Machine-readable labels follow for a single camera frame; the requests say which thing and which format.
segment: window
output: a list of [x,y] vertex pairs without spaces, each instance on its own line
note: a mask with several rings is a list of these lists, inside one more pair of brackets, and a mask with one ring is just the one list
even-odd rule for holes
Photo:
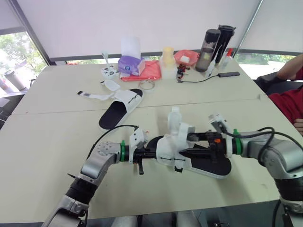
[[[109,58],[108,63],[109,64],[115,64],[118,63],[120,58]],[[159,60],[160,56],[148,56],[144,57],[146,61],[152,61],[152,60]],[[90,60],[72,60],[67,61],[67,64],[69,65],[86,65],[86,64],[106,64],[105,59],[90,59]]]
[[264,53],[238,53],[234,57],[251,79],[278,72],[284,64],[295,56]]
[[0,95],[20,91],[4,76],[6,71],[14,71],[25,86],[21,91],[26,91],[31,80],[36,79],[45,66],[44,59],[26,32],[0,35]]
[[[119,58],[108,58],[109,64],[118,63]],[[106,64],[105,59],[73,60],[67,61],[69,65]]]

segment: green ring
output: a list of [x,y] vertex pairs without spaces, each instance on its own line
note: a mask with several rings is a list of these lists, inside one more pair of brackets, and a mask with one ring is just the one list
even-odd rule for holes
[[[240,133],[238,133],[237,129],[233,130],[233,134],[240,135]],[[236,155],[241,155],[242,154],[241,140],[239,138],[235,138],[235,142],[236,142],[236,148],[237,148]]]
[[120,158],[121,162],[124,162],[124,157],[125,157],[125,141],[123,140],[121,143],[121,158]]

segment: hand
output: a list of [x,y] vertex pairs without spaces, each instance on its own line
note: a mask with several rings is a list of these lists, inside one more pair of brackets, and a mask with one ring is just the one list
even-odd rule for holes
[[303,119],[295,119],[294,127],[298,130],[298,132],[303,136]]

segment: toothbrush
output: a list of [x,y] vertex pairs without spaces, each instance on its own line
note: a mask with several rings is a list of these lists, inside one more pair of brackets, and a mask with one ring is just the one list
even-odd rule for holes
[[109,70],[109,63],[108,63],[108,53],[106,52],[106,51],[103,51],[102,52],[102,56],[103,56],[103,58],[105,59],[105,61],[106,61],[106,66],[107,66],[107,68],[108,68],[108,70]]

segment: white table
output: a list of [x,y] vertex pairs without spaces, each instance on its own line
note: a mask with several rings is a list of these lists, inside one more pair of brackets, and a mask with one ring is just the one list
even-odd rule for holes
[[[303,144],[301,135],[267,98],[179,105],[183,122],[197,132],[212,129],[208,115],[221,113],[238,131],[273,126]],[[137,108],[125,123],[148,130],[149,139],[167,132],[171,106]],[[12,115],[0,131],[1,223],[43,222],[66,193],[95,140],[104,110]],[[128,141],[131,129],[104,141]],[[274,180],[254,159],[232,157],[232,172],[218,180],[190,171],[174,172],[153,160],[109,168],[90,203],[89,218],[231,206],[278,199]]]
[[[39,75],[31,89],[23,97],[13,114],[39,114],[70,111],[106,110],[111,100],[86,99],[78,91],[108,94],[104,86],[101,69],[105,65],[48,66]],[[203,83],[177,83],[176,80],[156,81],[154,92],[146,93],[140,107],[209,103],[231,100],[256,99],[262,90],[247,76],[235,61],[231,61],[224,72],[238,71],[240,76],[215,77]],[[205,77],[191,69],[184,80],[202,80]],[[122,82],[122,89],[138,87],[138,82]]]

